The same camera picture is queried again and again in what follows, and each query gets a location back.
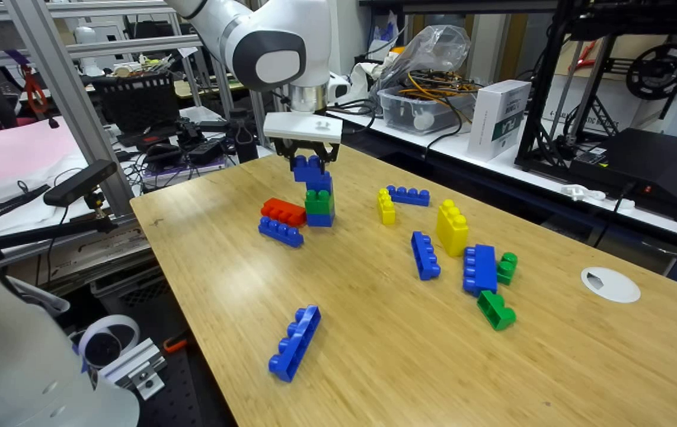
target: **red block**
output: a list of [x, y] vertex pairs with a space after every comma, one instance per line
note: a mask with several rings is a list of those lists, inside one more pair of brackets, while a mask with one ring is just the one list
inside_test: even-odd
[[289, 227], [300, 227], [306, 223], [306, 210], [302, 206], [293, 205], [277, 198], [271, 198], [260, 211], [262, 216], [288, 224]]

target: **block tower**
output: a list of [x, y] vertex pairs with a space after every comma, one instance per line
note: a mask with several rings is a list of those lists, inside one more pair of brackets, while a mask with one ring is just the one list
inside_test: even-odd
[[333, 201], [331, 173], [320, 170], [320, 158], [317, 156], [309, 159], [297, 156], [293, 160], [293, 180], [306, 184], [306, 224], [310, 227], [333, 227], [336, 206]]

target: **plastic bag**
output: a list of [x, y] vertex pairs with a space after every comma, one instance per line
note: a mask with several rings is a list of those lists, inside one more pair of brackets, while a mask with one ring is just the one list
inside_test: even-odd
[[455, 71], [460, 69], [471, 49], [471, 39], [462, 27], [431, 25], [424, 28], [381, 74], [369, 92], [380, 105], [378, 91], [399, 85], [413, 70]]

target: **yellow block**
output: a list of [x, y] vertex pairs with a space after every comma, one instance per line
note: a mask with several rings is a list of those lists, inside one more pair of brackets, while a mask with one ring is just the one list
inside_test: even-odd
[[396, 221], [396, 210], [387, 189], [378, 192], [378, 216], [385, 225]]
[[436, 235], [451, 257], [461, 257], [468, 245], [468, 221], [460, 214], [455, 202], [447, 199], [439, 206]]

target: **toy building block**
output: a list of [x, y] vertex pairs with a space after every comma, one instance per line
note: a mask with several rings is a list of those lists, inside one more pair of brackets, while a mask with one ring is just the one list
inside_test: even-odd
[[306, 215], [306, 224], [310, 227], [333, 227], [333, 219], [336, 218], [336, 210], [331, 208], [328, 215], [319, 213], [308, 213]]
[[478, 307], [494, 330], [502, 330], [515, 323], [515, 311], [504, 307], [504, 298], [485, 290], [478, 297]]
[[293, 158], [293, 180], [297, 182], [320, 181], [322, 179], [322, 170], [320, 170], [320, 158], [317, 156], [304, 156]]
[[282, 241], [286, 245], [292, 246], [292, 248], [298, 248], [304, 243], [304, 236], [301, 235], [299, 229], [289, 227], [267, 216], [263, 216], [260, 219], [260, 233]]
[[317, 325], [320, 323], [320, 309], [308, 305], [296, 311], [295, 322], [286, 328], [286, 338], [278, 343], [278, 354], [270, 358], [267, 367], [282, 381], [291, 382], [299, 368]]
[[304, 208], [308, 215], [330, 215], [335, 208], [333, 195], [325, 190], [319, 193], [309, 190], [304, 198]]
[[493, 246], [476, 245], [465, 249], [464, 278], [465, 292], [479, 297], [482, 291], [496, 294], [496, 255]]
[[315, 181], [307, 181], [306, 189], [314, 190], [316, 193], [325, 190], [330, 194], [333, 194], [333, 178], [331, 178], [331, 173], [325, 171], [325, 175], [321, 176], [319, 179]]
[[393, 224], [396, 221], [396, 209], [387, 189], [381, 189], [378, 192], [378, 215], [385, 225]]
[[412, 254], [415, 256], [417, 264], [417, 274], [422, 281], [429, 281], [438, 278], [441, 274], [441, 267], [437, 263], [436, 254], [433, 253], [431, 238], [422, 232], [412, 233]]
[[289, 227], [300, 227], [306, 222], [306, 210], [302, 206], [293, 205], [277, 198], [271, 198], [260, 210], [262, 216], [276, 219]]
[[450, 257], [461, 257], [468, 245], [468, 221], [452, 200], [444, 200], [439, 206], [436, 220], [436, 235], [439, 236], [444, 251]]
[[408, 205], [428, 206], [431, 203], [431, 195], [428, 190], [417, 189], [407, 190], [405, 187], [388, 186], [388, 194], [391, 195], [391, 201], [394, 203], [407, 203]]
[[510, 285], [512, 276], [515, 275], [515, 268], [518, 267], [518, 257], [512, 252], [506, 252], [502, 255], [502, 260], [496, 265], [496, 281], [501, 284]]

